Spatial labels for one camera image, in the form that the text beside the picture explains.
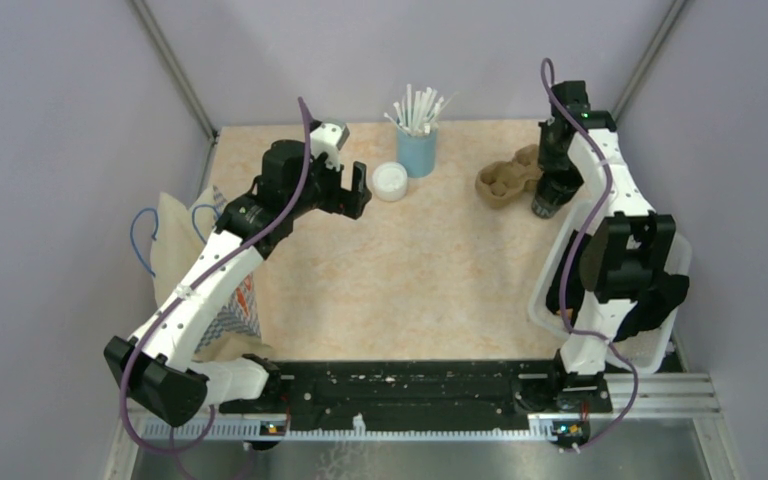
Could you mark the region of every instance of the blue cup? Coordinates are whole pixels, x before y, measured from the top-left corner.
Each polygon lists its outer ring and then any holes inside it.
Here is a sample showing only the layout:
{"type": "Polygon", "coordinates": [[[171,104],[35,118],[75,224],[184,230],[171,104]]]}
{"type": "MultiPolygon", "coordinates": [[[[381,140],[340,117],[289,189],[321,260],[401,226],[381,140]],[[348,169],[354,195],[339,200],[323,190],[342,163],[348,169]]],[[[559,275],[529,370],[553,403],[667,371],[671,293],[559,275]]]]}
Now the blue cup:
{"type": "Polygon", "coordinates": [[[437,130],[424,137],[412,137],[402,129],[397,128],[399,136],[399,163],[405,167],[408,176],[420,178],[434,170],[434,159],[437,157],[437,130]]]}

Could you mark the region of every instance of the lavender wall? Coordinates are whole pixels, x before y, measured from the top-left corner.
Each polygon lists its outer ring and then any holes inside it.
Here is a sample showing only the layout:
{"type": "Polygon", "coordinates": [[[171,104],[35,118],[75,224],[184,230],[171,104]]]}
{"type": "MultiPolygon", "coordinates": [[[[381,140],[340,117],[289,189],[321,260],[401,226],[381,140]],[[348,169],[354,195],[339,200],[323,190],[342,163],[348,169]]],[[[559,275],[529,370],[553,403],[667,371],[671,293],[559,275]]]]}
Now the lavender wall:
{"type": "Polygon", "coordinates": [[[687,354],[711,372],[748,478],[768,478],[768,2],[693,2],[620,128],[693,244],[687,354]]]}
{"type": "Polygon", "coordinates": [[[102,349],[153,299],[131,217],[205,148],[126,2],[0,1],[0,479],[98,478],[102,349]]]}
{"type": "Polygon", "coordinates": [[[448,118],[548,113],[540,59],[611,108],[669,0],[149,0],[216,125],[314,114],[383,121],[405,84],[460,96],[448,118]]]}

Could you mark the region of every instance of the table surface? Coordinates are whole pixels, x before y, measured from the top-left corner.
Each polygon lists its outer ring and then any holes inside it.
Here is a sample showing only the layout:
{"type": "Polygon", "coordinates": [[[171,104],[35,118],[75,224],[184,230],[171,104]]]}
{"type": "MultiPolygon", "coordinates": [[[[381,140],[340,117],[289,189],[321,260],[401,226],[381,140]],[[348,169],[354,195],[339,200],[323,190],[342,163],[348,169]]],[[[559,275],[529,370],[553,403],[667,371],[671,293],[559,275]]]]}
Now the table surface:
{"type": "MultiPolygon", "coordinates": [[[[394,161],[389,123],[350,124],[343,147],[369,175],[394,161]]],[[[210,180],[229,198],[248,190],[261,157],[301,127],[222,129],[210,180]]],[[[530,322],[527,304],[564,213],[541,220],[531,194],[492,210],[474,182],[488,163],[537,143],[533,120],[442,122],[437,166],[395,203],[375,197],[357,221],[301,217],[258,270],[265,343],[280,359],[550,358],[562,341],[530,322]]]]}

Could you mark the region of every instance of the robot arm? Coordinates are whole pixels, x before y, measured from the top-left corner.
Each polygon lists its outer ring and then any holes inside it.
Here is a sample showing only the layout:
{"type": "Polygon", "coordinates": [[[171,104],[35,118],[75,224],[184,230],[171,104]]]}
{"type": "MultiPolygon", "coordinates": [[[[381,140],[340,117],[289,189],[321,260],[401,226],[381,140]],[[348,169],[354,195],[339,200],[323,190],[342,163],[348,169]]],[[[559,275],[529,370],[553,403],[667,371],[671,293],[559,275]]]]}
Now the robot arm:
{"type": "MultiPolygon", "coordinates": [[[[586,232],[592,237],[587,247],[576,252],[581,255],[578,273],[585,292],[575,328],[613,339],[642,296],[677,291],[669,299],[674,304],[670,310],[684,301],[687,277],[664,272],[675,222],[670,215],[657,214],[640,193],[622,157],[616,124],[608,112],[591,110],[585,83],[562,82],[552,91],[601,147],[605,160],[553,105],[552,117],[540,124],[538,163],[543,176],[532,211],[543,218],[553,216],[581,185],[592,198],[601,196],[607,186],[603,163],[610,167],[611,191],[586,232]],[[664,288],[676,282],[684,288],[664,288]]],[[[571,335],[555,357],[550,388],[558,395],[579,397],[595,392],[602,382],[607,350],[599,338],[571,335]]]]}
{"type": "Polygon", "coordinates": [[[311,159],[303,158],[304,144],[294,140],[279,140],[264,153],[262,174],[249,192],[229,202],[204,250],[160,310],[129,341],[113,337],[105,348],[108,366],[119,382],[137,341],[161,311],[173,301],[182,301],[143,350],[136,353],[139,357],[129,381],[129,397],[177,427],[203,406],[258,399],[270,390],[270,383],[280,382],[274,368],[256,357],[206,363],[193,362],[192,357],[222,305],[243,279],[268,258],[278,242],[292,233],[295,219],[313,209],[352,219],[363,214],[372,197],[366,188],[366,166],[355,162],[352,189],[341,188],[343,166],[339,151],[348,136],[349,130],[341,122],[314,121],[311,159]],[[244,239],[263,230],[278,216],[298,184],[303,161],[311,162],[308,177],[290,215],[210,275],[198,289],[191,289],[189,285],[217,260],[239,248],[244,239]]]}

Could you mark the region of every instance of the white plastic bin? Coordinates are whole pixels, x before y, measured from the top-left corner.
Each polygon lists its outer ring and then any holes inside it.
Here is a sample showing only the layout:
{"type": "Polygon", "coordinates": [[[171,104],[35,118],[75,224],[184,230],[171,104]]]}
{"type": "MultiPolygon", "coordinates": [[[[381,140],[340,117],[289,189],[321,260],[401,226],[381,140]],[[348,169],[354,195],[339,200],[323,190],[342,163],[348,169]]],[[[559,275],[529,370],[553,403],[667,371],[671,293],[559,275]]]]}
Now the white plastic bin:
{"type": "MultiPolygon", "coordinates": [[[[560,338],[568,338],[569,334],[564,328],[564,322],[561,320],[561,317],[553,314],[546,308],[546,294],[552,285],[555,270],[558,268],[558,264],[564,255],[570,235],[573,230],[578,229],[584,223],[587,214],[590,213],[592,208],[593,203],[589,200],[576,202],[572,206],[563,227],[561,227],[561,232],[558,234],[558,238],[549,252],[549,257],[546,259],[546,263],[543,264],[543,270],[540,272],[540,277],[537,280],[537,288],[532,292],[531,300],[528,302],[528,316],[531,320],[560,338]]],[[[587,233],[592,235],[598,227],[599,225],[594,222],[587,233]]],[[[667,273],[687,275],[690,269],[691,256],[690,243],[683,236],[676,233],[664,270],[667,273]]],[[[673,331],[677,312],[678,309],[673,310],[667,319],[664,320],[664,323],[661,324],[660,328],[648,332],[640,332],[634,337],[617,342],[617,350],[634,364],[638,372],[642,374],[655,373],[660,368],[670,335],[673,331]]],[[[607,361],[611,365],[628,370],[628,366],[619,361],[610,351],[608,352],[607,361]]]]}

